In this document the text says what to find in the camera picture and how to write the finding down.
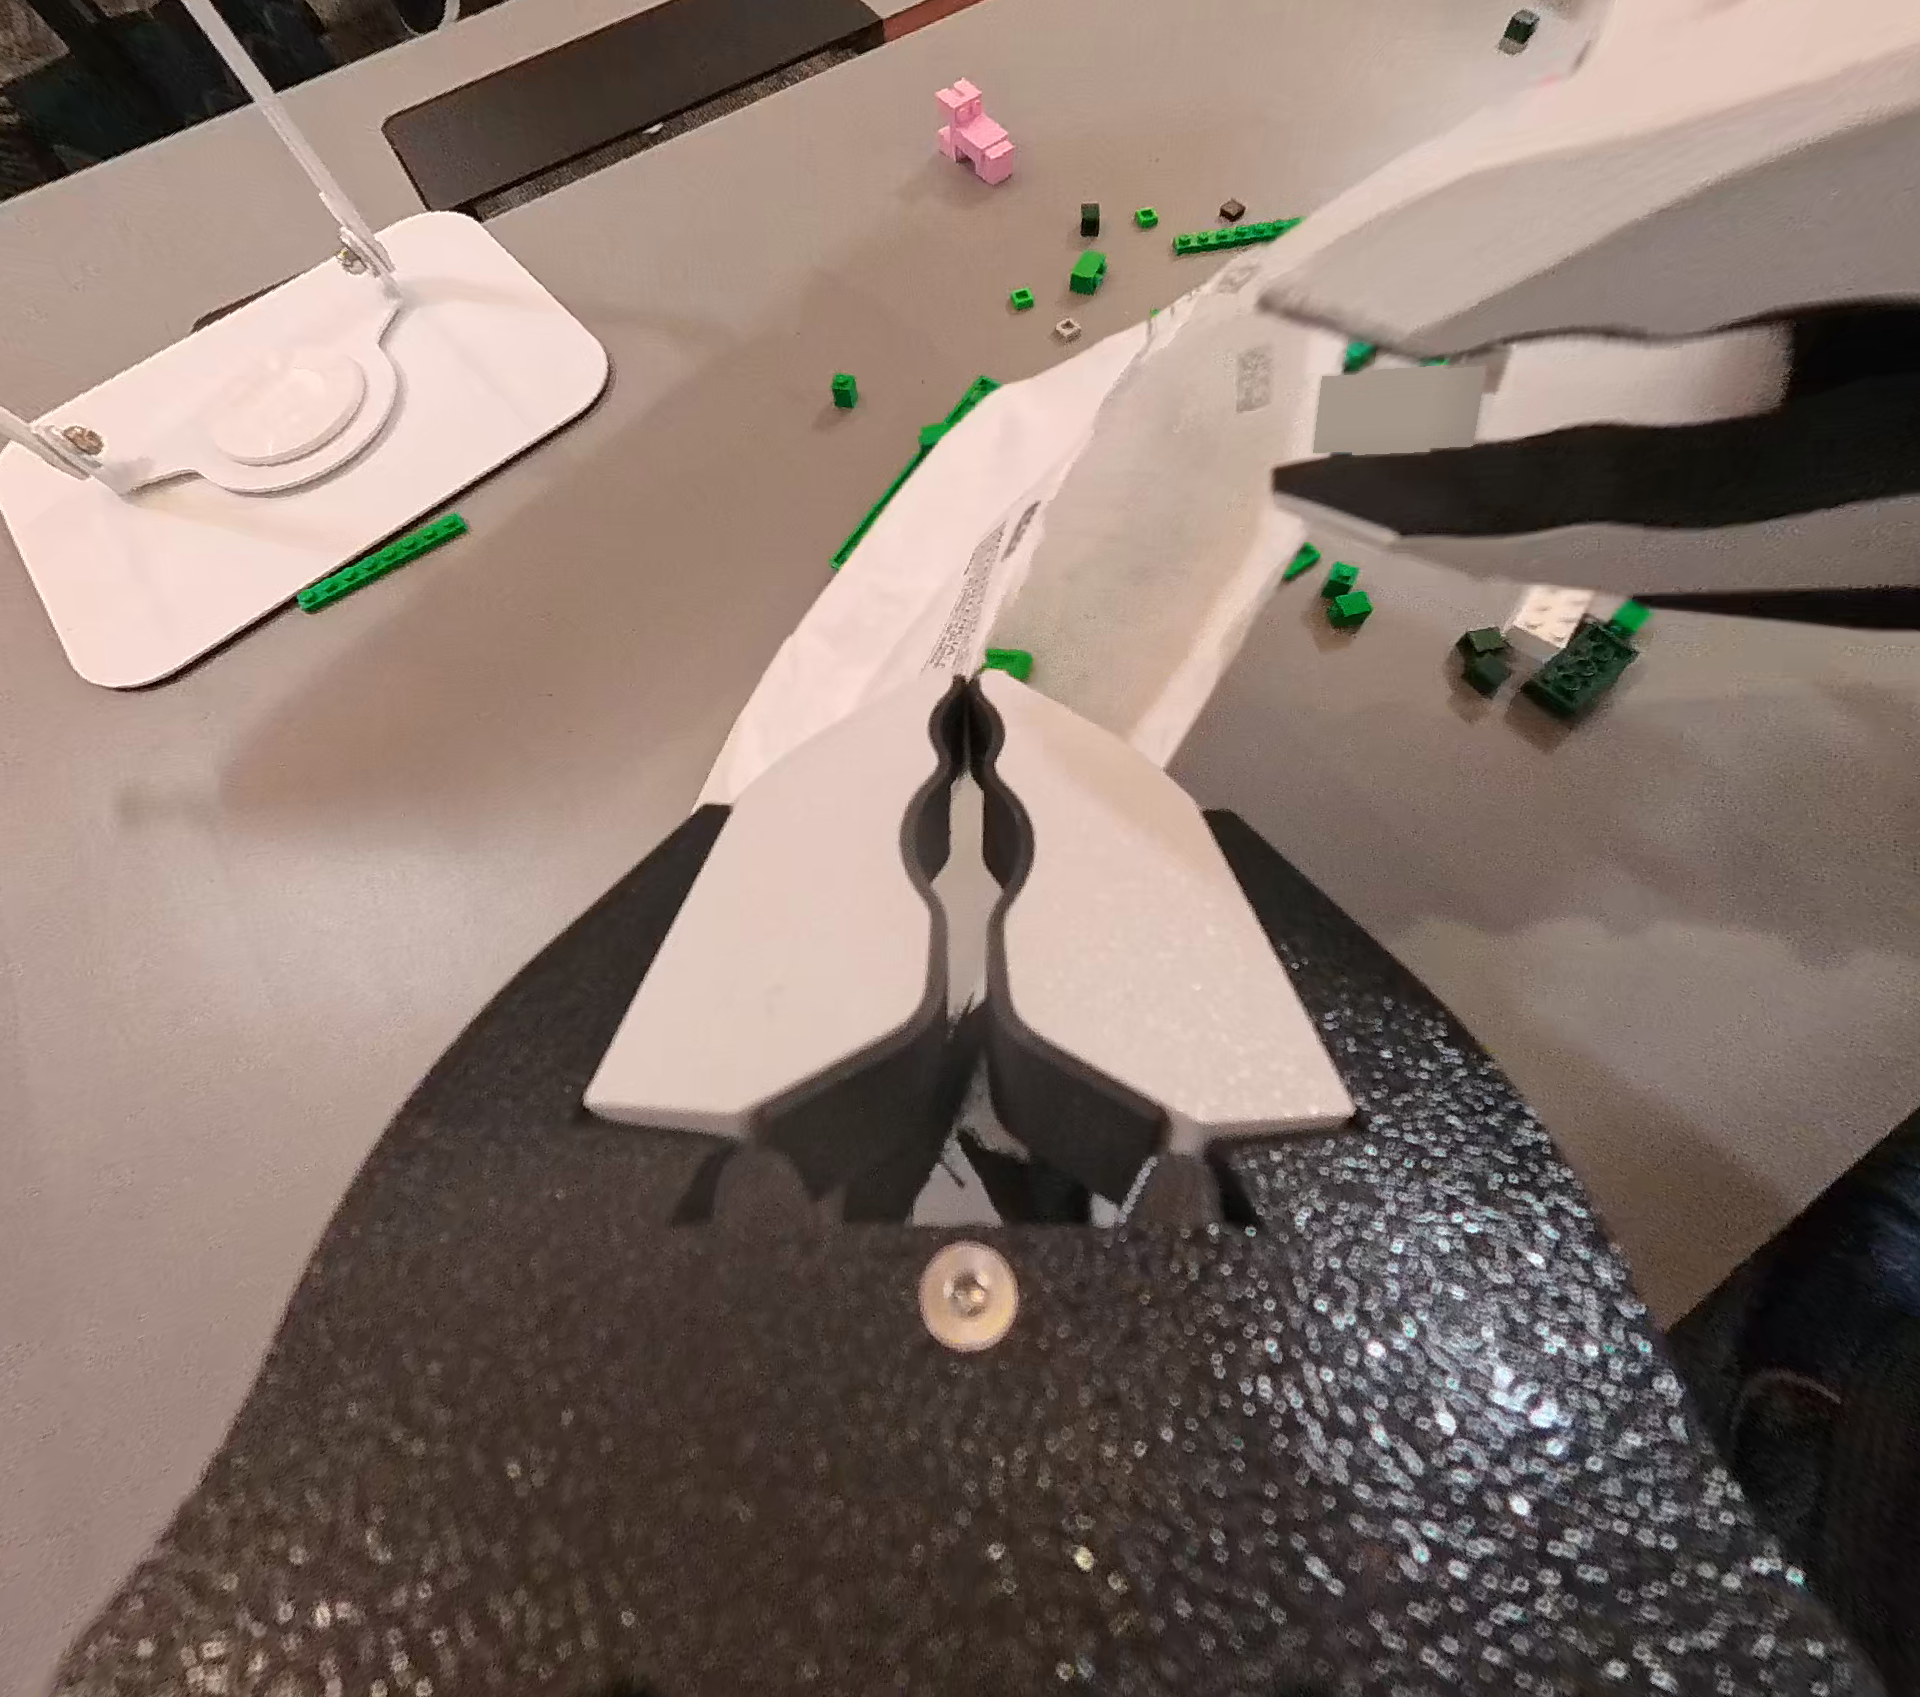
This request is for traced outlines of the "grey desk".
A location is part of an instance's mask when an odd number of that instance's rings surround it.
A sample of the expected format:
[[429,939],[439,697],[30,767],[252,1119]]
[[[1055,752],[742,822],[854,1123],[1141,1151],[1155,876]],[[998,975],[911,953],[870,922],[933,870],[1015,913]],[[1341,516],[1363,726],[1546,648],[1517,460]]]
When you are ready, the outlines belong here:
[[[3,552],[6,1693],[196,1480],[406,1094],[684,813],[913,428],[1067,357],[1004,295],[1078,203],[1302,214],[1596,0],[923,6],[492,221],[610,387],[450,552],[132,697]],[[937,154],[960,77],[996,186]],[[1509,586],[1369,571],[1350,639],[1274,597],[1178,771],[1466,1020],[1670,1321],[1917,1107],[1917,642],[1658,613],[1563,733],[1454,694]]]

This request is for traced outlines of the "white desk stand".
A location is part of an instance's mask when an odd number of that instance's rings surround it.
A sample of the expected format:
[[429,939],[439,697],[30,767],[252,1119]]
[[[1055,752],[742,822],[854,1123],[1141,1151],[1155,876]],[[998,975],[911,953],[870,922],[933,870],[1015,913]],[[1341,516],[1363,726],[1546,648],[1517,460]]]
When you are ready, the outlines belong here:
[[181,0],[337,246],[34,421],[3,524],[77,676],[174,676],[602,395],[610,360],[462,214],[372,229],[211,0]]

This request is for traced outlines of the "white paper bag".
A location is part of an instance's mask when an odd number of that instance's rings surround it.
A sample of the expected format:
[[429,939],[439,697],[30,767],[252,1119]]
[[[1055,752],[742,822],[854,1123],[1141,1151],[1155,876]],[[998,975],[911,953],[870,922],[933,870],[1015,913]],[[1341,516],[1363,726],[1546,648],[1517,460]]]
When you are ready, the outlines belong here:
[[1027,685],[1167,765],[1308,530],[1302,458],[1343,340],[1258,306],[1238,253],[1142,324],[985,391],[865,524],[769,658],[702,786],[919,675],[1030,654]]

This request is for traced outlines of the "person's leg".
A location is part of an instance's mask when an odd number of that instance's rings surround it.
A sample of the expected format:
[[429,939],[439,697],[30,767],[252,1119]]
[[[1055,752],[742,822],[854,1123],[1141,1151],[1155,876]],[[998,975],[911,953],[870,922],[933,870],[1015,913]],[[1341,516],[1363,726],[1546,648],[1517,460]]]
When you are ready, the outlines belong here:
[[1701,1296],[1666,1355],[1754,1515],[1917,1691],[1917,1115]]

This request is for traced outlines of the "dark long studded plate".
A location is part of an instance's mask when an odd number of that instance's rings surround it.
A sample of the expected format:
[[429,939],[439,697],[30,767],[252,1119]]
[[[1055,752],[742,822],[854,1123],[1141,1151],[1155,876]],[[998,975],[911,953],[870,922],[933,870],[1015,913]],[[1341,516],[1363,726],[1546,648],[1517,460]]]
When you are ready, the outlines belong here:
[[1638,661],[1638,648],[1609,621],[1581,617],[1565,645],[1521,682],[1521,698],[1552,720],[1585,719]]

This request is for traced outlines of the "pink brick pig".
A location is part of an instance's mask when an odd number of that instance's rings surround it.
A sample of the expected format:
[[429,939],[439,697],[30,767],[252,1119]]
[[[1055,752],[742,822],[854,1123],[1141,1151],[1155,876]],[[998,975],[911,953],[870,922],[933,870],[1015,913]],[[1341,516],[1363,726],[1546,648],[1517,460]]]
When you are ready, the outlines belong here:
[[937,154],[967,168],[981,184],[1005,181],[1015,172],[1015,140],[986,114],[978,84],[960,77],[941,88],[934,101],[944,117],[934,135]]

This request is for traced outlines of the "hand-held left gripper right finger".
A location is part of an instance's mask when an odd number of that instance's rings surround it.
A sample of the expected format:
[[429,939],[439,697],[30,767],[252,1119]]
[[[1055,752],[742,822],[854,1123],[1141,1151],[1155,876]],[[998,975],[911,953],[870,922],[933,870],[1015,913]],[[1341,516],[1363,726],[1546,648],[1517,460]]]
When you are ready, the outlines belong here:
[[1164,1157],[1354,1119],[1201,807],[1147,754],[1004,671],[970,682],[998,896],[985,1033],[998,1123],[1122,1207]]

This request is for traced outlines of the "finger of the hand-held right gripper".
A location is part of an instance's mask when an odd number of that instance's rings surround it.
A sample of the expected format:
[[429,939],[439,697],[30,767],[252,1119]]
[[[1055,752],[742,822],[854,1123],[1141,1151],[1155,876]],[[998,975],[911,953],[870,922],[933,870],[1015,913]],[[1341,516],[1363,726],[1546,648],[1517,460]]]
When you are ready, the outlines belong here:
[[1500,582],[1768,621],[1917,620],[1917,376],[1692,425],[1281,462],[1274,499]]
[[1579,59],[1310,212],[1273,319],[1461,354],[1917,299],[1917,0],[1607,0]]

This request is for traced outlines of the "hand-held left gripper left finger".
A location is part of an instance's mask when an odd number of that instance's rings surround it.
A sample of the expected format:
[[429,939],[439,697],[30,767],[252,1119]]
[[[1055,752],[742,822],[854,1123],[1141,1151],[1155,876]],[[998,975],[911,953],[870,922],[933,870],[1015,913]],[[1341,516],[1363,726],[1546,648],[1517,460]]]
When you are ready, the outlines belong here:
[[587,1112],[776,1153],[846,1223],[913,1223],[967,1068],[934,892],[967,704],[967,676],[911,676],[754,776],[719,816]]

